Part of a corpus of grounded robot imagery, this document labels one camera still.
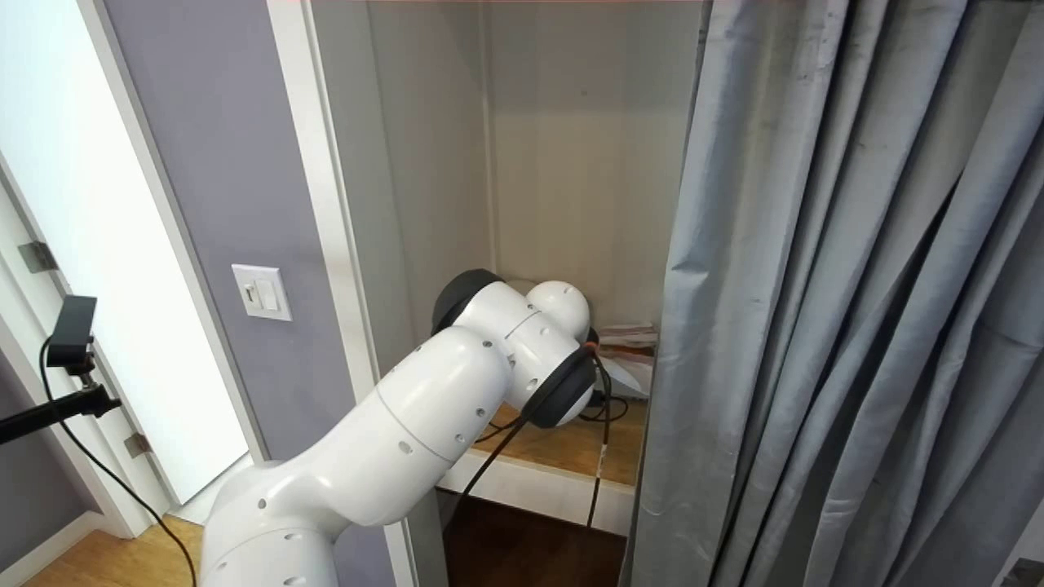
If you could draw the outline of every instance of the robotic arm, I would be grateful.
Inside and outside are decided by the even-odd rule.
[[[453,276],[435,302],[435,336],[315,448],[221,490],[202,539],[202,585],[333,587],[333,539],[403,517],[498,405],[538,428],[588,407],[588,328],[592,307],[571,284],[545,280],[521,297],[489,272]]]

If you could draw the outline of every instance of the doorway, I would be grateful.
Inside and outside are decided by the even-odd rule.
[[[18,266],[12,232],[0,248],[18,288],[52,288],[27,294],[43,328],[61,294],[97,297],[96,338],[110,384],[171,501],[182,504],[240,460],[247,440],[230,362],[171,227],[171,197],[140,128],[127,125],[127,89],[113,89],[106,50],[91,2],[0,0],[4,223],[47,242],[60,275]]]

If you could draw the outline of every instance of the doorframe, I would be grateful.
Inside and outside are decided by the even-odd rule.
[[[269,20],[285,73],[295,132],[304,160],[304,178],[313,202],[313,217],[337,311],[337,328],[345,348],[351,382],[351,400],[359,405],[374,387],[383,370],[369,320],[371,312],[361,288],[361,262],[351,227],[345,169],[333,130],[313,0],[269,0]],[[419,578],[410,524],[385,524],[385,545],[392,559],[395,587],[422,587],[423,580]]]

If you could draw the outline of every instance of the black cable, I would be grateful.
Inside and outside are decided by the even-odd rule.
[[[471,476],[471,484],[464,485],[464,493],[453,498],[453,509],[451,509],[451,514],[447,514],[447,523],[444,523],[444,531],[451,531],[453,527],[453,523],[457,523],[457,511],[460,511],[460,501],[471,497],[471,490],[486,476],[486,468],[494,465],[494,460],[515,440],[515,432],[524,428],[524,422],[521,416],[515,416],[507,430],[507,437],[496,442],[496,449],[486,456],[486,463]]]
[[[508,422],[508,425],[489,425],[494,430],[486,430],[477,442],[486,442],[486,440],[494,440],[494,437],[498,437],[498,432],[511,430],[520,422],[521,422],[521,416],[515,416],[515,422]]]
[[[52,382],[49,382],[49,375],[47,375],[49,347],[52,347],[52,338],[47,338],[47,343],[40,347],[40,362],[37,362],[37,364],[40,364],[43,394],[47,394],[49,400],[55,400]],[[68,430],[64,422],[60,422],[60,428],[64,430],[64,437],[68,437],[110,484],[118,484],[118,485],[171,535],[171,541],[182,550],[186,567],[189,567],[189,585],[196,587],[196,565],[192,565],[192,555],[189,555],[186,541],[176,539],[176,535],[171,531],[171,524],[161,517],[161,511],[155,511],[149,501],[142,501],[142,497],[137,497],[113,468],[106,468],[106,465]]]
[[[597,400],[597,405],[588,405],[582,422],[600,422],[605,412],[610,412],[610,422],[623,422],[631,414],[631,400],[625,397],[612,397],[612,400]]]
[[[593,364],[597,364],[600,387],[608,390],[608,405],[605,405],[605,422],[600,422],[600,448],[597,448],[597,468],[593,468],[588,527],[593,523],[593,509],[597,509],[597,497],[600,497],[600,465],[605,465],[605,460],[610,453],[610,428],[612,428],[612,414],[610,414],[610,407],[612,407],[612,378],[610,378],[608,364],[600,362],[600,356],[593,356]]]

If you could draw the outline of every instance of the gray wall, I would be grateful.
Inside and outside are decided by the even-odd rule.
[[[186,232],[272,456],[349,412],[313,209],[264,0],[106,0]],[[278,265],[295,323],[247,320],[228,265]],[[345,585],[392,585],[383,531],[339,541]]]
[[[29,397],[0,356],[0,416],[22,407]],[[0,569],[81,511],[89,511],[89,498],[68,476],[64,456],[43,432],[0,448]]]

